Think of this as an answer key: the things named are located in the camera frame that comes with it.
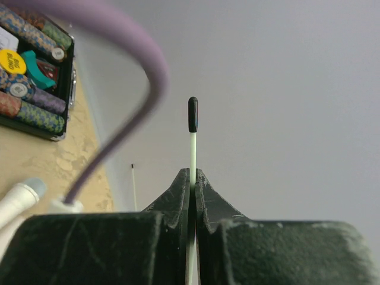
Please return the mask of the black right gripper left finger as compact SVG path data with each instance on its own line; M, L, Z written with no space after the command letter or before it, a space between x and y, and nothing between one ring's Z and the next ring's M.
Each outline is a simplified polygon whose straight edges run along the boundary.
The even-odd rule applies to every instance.
M137 213L32 216L1 261L1 284L186 284L189 171Z

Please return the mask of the white toy microphone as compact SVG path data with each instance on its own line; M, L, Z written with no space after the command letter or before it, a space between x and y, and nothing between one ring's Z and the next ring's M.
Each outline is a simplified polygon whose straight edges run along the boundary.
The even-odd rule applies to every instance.
M39 178L16 183L1 199L1 229L36 205L46 191L46 184Z

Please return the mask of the red poker chip stack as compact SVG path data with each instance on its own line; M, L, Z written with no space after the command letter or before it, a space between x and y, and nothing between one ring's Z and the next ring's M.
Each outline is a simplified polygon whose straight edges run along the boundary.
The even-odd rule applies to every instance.
M7 93L0 93L0 114L9 118L17 116L21 109L21 100Z

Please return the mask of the black poker chip case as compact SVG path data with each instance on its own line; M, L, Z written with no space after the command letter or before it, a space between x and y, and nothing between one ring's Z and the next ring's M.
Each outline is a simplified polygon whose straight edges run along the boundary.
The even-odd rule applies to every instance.
M74 38L46 15L1 1L1 125L51 141L67 133Z

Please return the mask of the yellow big blind button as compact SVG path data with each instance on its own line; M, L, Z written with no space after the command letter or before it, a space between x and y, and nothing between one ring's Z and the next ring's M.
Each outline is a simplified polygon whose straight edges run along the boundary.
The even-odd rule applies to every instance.
M0 64L1 68L10 74L25 74L27 71L24 59L11 49L1 49Z

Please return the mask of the teal dealer button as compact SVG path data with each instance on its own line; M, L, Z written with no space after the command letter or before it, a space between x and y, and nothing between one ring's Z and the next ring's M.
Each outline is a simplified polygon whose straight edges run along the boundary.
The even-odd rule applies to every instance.
M23 52L21 57L27 66L29 79L40 89L57 88L59 68L49 62L36 58L34 51Z

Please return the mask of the green yellow chip stack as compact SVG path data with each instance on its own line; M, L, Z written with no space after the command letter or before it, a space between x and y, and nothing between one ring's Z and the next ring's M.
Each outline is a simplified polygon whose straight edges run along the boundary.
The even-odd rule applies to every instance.
M24 101L21 102L20 111L15 116L15 119L26 125L54 134L61 133L65 126L63 117Z

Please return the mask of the purple poker chip stack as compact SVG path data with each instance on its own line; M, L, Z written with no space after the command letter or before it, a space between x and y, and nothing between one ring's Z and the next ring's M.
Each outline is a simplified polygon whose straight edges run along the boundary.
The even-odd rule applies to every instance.
M57 115L63 114L66 109L66 103L62 99L38 87L33 87L31 103Z

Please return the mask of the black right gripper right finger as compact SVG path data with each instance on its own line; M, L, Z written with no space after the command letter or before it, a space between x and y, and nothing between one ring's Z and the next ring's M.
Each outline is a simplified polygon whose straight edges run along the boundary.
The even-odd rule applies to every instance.
M199 284L378 284L363 236L341 221L253 220L197 172Z

